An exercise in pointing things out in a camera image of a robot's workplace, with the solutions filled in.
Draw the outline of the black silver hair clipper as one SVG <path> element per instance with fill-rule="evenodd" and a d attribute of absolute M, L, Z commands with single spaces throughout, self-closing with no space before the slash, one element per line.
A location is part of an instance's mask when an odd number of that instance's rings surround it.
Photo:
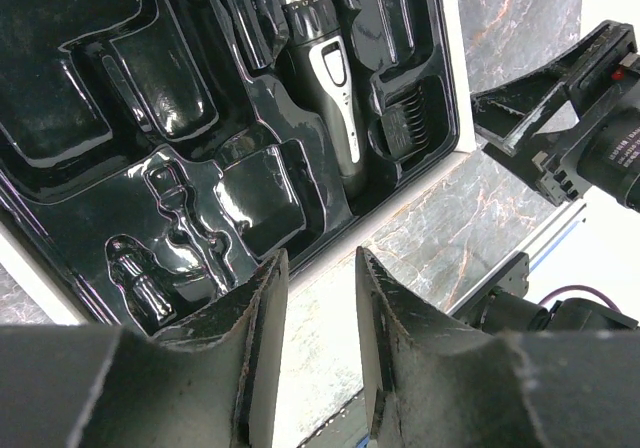
<path fill-rule="evenodd" d="M 276 0 L 289 28 L 287 54 L 294 96 L 320 115 L 350 199 L 366 183 L 365 128 L 333 0 Z"/>

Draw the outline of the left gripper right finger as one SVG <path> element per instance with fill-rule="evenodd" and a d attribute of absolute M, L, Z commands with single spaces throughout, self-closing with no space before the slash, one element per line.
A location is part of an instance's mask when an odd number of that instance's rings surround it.
<path fill-rule="evenodd" d="M 636 330 L 487 334 L 356 252 L 366 416 L 380 447 L 635 447 Z"/>

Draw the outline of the black comb guard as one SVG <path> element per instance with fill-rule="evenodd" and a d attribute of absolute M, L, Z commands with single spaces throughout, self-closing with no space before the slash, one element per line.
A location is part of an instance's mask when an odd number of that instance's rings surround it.
<path fill-rule="evenodd" d="M 390 156 L 402 160 L 429 143 L 427 111 L 421 85 L 396 100 L 381 117 L 383 135 Z"/>

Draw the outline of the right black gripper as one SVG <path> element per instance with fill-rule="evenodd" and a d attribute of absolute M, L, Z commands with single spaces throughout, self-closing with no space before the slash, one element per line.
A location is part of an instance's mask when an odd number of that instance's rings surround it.
<path fill-rule="evenodd" d="M 576 114 L 585 114 L 572 129 L 560 132 L 550 149 L 533 158 L 542 172 L 535 182 L 539 194 L 559 206 L 596 187 L 621 206 L 638 211 L 636 51 L 632 25 L 602 22 L 547 64 L 472 95 L 476 133 L 513 156 L 569 102 Z"/>

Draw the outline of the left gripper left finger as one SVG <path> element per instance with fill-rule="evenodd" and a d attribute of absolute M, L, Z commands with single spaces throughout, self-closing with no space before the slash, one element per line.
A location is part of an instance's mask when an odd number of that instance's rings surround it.
<path fill-rule="evenodd" d="M 153 337 L 120 326 L 5 325 L 5 447 L 268 447 L 289 263 Z"/>

